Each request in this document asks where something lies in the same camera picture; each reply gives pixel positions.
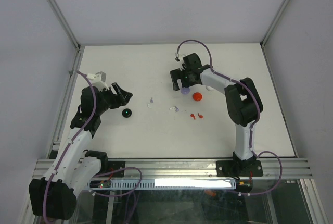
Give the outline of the purple earbud charging case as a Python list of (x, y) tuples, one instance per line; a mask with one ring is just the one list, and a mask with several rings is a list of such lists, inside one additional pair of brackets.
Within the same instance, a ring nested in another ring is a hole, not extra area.
[(186, 95), (186, 94), (190, 93), (190, 88), (183, 87), (183, 88), (180, 89), (180, 91), (181, 91), (182, 94)]

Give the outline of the black earbud charging case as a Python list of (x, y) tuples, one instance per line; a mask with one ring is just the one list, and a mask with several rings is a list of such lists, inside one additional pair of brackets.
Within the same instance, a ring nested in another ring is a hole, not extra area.
[(129, 117), (131, 117), (131, 115), (132, 115), (132, 111), (129, 108), (123, 109), (122, 116), (124, 118), (129, 118)]

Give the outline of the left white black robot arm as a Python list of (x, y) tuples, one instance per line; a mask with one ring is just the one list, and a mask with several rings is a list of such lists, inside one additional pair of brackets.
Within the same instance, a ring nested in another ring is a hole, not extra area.
[(87, 149), (101, 124), (100, 117), (109, 109), (127, 105), (132, 96), (117, 83), (107, 89), (89, 86), (82, 90), (67, 144), (47, 172), (29, 184), (34, 215), (61, 220), (72, 217), (77, 199), (91, 178), (104, 176), (109, 170), (106, 152)]

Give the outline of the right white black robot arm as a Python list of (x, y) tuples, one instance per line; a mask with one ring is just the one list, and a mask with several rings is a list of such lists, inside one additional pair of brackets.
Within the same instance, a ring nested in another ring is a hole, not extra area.
[(244, 176), (255, 160), (254, 127), (260, 120), (263, 104), (251, 78), (232, 79), (211, 67), (203, 65), (195, 53), (183, 57), (181, 66), (170, 71), (173, 90), (194, 85), (205, 85), (221, 92), (226, 99), (227, 111), (236, 127), (236, 145), (233, 152), (233, 171)]

